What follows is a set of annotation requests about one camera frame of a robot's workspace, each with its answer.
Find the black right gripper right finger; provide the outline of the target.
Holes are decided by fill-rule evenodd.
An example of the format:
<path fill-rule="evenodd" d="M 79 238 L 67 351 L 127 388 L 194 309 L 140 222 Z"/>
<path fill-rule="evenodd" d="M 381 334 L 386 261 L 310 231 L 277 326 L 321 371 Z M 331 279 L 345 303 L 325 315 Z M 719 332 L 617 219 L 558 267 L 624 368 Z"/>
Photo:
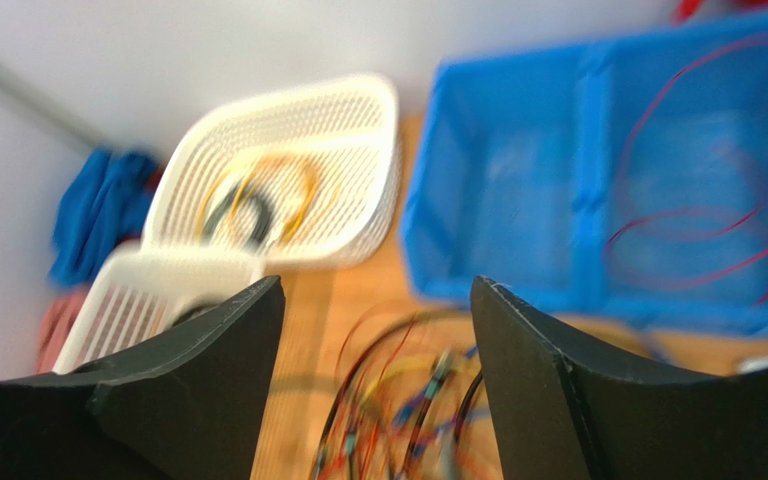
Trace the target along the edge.
<path fill-rule="evenodd" d="M 651 360 L 486 277 L 471 313 L 505 478 L 768 479 L 768 368 Z"/>

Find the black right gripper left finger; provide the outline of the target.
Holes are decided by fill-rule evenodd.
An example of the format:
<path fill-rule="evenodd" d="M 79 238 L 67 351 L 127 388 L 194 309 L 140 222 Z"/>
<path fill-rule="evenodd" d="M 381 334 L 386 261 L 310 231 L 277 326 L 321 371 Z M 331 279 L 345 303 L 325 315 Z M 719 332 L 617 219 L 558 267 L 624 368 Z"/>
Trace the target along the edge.
<path fill-rule="evenodd" d="M 260 279 L 68 374 L 0 381 L 0 479 L 246 479 L 286 298 Z"/>

